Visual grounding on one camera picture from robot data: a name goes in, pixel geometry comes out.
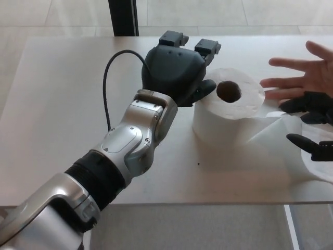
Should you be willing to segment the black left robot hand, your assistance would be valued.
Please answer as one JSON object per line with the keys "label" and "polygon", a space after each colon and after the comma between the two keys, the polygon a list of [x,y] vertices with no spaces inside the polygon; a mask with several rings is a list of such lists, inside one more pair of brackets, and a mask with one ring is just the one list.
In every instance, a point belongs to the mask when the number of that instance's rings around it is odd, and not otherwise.
{"label": "black left robot hand", "polygon": [[191,107],[216,89],[216,83],[205,75],[221,44],[201,39],[189,50],[183,48],[188,40],[181,32],[166,31],[142,67],[143,89],[171,97],[178,107]]}

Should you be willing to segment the bare person hand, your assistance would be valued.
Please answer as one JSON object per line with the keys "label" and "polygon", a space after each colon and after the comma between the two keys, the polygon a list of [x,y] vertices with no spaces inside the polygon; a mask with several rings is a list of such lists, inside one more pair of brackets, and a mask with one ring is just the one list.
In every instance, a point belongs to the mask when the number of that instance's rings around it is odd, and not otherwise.
{"label": "bare person hand", "polygon": [[267,78],[260,82],[266,89],[265,97],[280,103],[301,97],[305,92],[321,92],[332,97],[332,49],[313,41],[307,41],[306,49],[318,60],[274,57],[268,61],[273,67],[301,71],[301,77]]}

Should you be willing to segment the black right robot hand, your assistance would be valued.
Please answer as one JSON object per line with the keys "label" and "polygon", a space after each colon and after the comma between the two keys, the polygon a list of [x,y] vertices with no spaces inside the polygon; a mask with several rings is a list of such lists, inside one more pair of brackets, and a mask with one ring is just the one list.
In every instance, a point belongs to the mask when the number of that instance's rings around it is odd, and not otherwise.
{"label": "black right robot hand", "polygon": [[[326,93],[305,91],[300,97],[282,102],[279,108],[287,114],[303,113],[301,120],[308,125],[332,125],[332,97]],[[312,161],[332,161],[332,141],[315,143],[294,133],[287,134],[286,138],[298,148],[311,154]]]}

